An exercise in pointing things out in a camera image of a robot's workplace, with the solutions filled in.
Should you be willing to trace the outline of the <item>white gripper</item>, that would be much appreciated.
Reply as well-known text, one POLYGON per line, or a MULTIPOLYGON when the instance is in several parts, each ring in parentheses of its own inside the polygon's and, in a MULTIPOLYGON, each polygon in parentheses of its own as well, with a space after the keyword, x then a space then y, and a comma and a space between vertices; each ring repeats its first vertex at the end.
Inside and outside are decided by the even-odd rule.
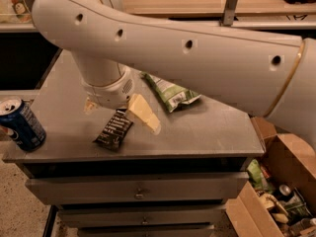
POLYGON ((125 67, 122 76, 110 85, 92 86, 85 81, 82 81, 82 85, 88 96, 84 105, 86 115, 96 111, 99 106, 115 110, 124 108, 127 104, 126 117, 128 119, 139 123, 152 134, 160 133, 161 122, 147 101, 141 94, 133 94, 135 85, 129 67, 125 67))

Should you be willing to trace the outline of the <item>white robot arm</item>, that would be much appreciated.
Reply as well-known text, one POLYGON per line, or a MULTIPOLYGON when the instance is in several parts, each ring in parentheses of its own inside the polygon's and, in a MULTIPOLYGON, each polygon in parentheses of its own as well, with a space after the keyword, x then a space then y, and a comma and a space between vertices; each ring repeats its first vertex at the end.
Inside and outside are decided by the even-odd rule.
POLYGON ((316 40, 127 14, 121 0, 35 0, 33 22, 70 51, 91 99, 125 104, 137 69, 262 117, 316 146, 316 40))

